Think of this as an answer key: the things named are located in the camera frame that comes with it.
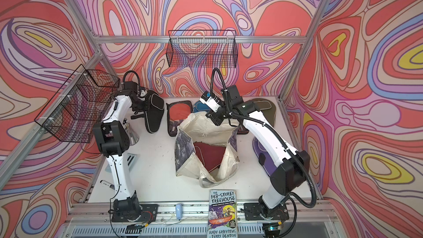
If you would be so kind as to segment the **treehouse paperback book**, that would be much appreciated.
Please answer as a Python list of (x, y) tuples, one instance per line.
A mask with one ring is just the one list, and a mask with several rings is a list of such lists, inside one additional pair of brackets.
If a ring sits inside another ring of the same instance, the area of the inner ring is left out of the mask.
[(237, 198), (234, 190), (209, 193), (208, 238), (237, 238)]

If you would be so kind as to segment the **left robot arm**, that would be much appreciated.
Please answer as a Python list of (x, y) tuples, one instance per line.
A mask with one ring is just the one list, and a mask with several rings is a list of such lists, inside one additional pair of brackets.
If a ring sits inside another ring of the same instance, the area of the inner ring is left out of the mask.
[(93, 134), (99, 152), (106, 157), (112, 174), (115, 194), (110, 198), (111, 219), (116, 222), (135, 222), (141, 217), (142, 206), (130, 178), (127, 151), (131, 140), (124, 125), (129, 110), (139, 115), (146, 104), (141, 97), (139, 75), (130, 70), (122, 80), (122, 90), (113, 95), (114, 104), (106, 117), (93, 126)]

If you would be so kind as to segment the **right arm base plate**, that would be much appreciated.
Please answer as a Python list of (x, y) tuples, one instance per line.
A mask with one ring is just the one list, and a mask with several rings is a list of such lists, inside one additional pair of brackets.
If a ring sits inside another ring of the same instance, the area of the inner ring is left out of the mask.
[(267, 208), (261, 203), (245, 203), (241, 209), (247, 221), (272, 221), (285, 222), (289, 219), (289, 212), (286, 205), (277, 205), (273, 209)]

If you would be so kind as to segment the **white canvas tote bag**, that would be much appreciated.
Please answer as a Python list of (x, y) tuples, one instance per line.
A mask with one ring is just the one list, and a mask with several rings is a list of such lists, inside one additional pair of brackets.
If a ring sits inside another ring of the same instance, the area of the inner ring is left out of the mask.
[(216, 187), (239, 168), (239, 122), (224, 120), (216, 126), (206, 112), (188, 115), (179, 126), (174, 147), (175, 174), (198, 180), (200, 187)]

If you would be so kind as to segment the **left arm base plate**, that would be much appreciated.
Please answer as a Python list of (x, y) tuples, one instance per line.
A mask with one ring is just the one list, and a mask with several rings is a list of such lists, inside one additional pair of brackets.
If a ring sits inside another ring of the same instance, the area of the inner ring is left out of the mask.
[(141, 211), (112, 213), (111, 221), (113, 223), (152, 223), (156, 221), (158, 215), (158, 204), (141, 204)]

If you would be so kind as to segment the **purple paddle case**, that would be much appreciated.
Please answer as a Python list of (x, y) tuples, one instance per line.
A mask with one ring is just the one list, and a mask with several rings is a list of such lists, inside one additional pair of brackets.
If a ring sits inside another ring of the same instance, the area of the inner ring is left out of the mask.
[(252, 141), (253, 151), (258, 158), (258, 162), (261, 167), (265, 170), (266, 174), (270, 177), (276, 170), (276, 166), (266, 151), (265, 147), (259, 142), (257, 138), (254, 138)]

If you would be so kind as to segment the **maroon paddle case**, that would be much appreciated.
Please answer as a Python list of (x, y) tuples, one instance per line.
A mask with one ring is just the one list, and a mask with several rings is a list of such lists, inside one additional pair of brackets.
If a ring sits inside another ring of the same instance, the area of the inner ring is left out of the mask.
[(198, 159), (209, 173), (220, 168), (226, 147), (202, 142), (196, 142), (193, 145)]

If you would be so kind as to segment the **green paddle case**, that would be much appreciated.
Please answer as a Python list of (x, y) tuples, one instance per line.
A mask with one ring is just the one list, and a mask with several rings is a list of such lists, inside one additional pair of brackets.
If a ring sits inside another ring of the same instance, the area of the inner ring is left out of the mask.
[(272, 101), (270, 101), (268, 99), (263, 99), (263, 98), (252, 99), (252, 101), (259, 108), (259, 110), (262, 111), (262, 113), (264, 114), (268, 123), (272, 127), (274, 127), (275, 126), (275, 117), (276, 117), (276, 106), (275, 106), (275, 104)]

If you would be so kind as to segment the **grey calculator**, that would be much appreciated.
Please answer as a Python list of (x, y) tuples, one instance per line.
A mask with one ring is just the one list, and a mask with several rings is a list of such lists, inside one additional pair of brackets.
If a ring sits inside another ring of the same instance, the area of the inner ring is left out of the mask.
[[(127, 165), (128, 165), (129, 171), (132, 171), (136, 160), (137, 160), (137, 155), (128, 153), (128, 155), (127, 155)], [(111, 173), (110, 164), (107, 165), (107, 167), (105, 168), (105, 171), (107, 173)]]

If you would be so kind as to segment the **right base connector box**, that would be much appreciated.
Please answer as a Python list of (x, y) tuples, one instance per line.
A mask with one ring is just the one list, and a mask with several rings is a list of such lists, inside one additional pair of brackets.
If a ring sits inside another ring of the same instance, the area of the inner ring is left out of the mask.
[(263, 224), (262, 230), (264, 238), (276, 238), (281, 234), (281, 225), (278, 223)]

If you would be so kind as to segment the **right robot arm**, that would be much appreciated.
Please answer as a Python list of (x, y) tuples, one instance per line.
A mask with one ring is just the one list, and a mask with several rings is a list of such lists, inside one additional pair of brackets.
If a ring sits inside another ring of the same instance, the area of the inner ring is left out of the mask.
[(253, 101), (244, 101), (237, 86), (222, 85), (222, 99), (214, 93), (214, 82), (200, 100), (210, 111), (207, 118), (220, 126), (224, 120), (237, 120), (262, 144), (276, 170), (270, 175), (270, 188), (258, 199), (262, 216), (266, 217), (277, 206), (296, 199), (306, 208), (317, 203), (316, 186), (309, 174), (310, 156), (290, 145), (265, 118)]

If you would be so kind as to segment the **black red paddle case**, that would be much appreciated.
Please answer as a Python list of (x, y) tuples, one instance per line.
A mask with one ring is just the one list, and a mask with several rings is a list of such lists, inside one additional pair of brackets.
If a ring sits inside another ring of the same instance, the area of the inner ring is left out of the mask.
[(247, 135), (250, 131), (240, 123), (236, 129), (238, 135)]

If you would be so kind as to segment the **blue paddle case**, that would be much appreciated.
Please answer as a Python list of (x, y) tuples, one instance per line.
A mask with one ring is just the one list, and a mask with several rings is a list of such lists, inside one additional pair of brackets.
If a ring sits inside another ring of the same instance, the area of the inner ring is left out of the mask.
[(210, 108), (206, 104), (202, 103), (199, 100), (193, 104), (193, 113), (195, 113), (195, 112), (209, 112), (209, 111), (210, 111)]

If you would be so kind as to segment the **small blue white device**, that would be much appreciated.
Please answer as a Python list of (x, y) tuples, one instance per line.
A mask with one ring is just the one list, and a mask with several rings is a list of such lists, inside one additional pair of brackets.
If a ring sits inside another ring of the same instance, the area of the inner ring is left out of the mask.
[(178, 203), (175, 205), (175, 216), (177, 220), (182, 220), (183, 204)]

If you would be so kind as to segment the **black marker pen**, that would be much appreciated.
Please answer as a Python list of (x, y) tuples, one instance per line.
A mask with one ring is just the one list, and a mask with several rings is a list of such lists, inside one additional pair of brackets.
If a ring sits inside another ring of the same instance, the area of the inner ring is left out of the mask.
[(114, 190), (114, 189), (115, 189), (115, 185), (114, 185), (114, 184), (112, 184), (112, 183), (110, 183), (110, 182), (108, 182), (108, 181), (101, 180), (101, 181), (100, 181), (100, 184), (102, 184), (102, 185), (104, 185), (104, 186), (106, 186), (106, 187), (108, 187), (108, 188), (110, 188), (110, 189), (112, 189), (112, 190)]

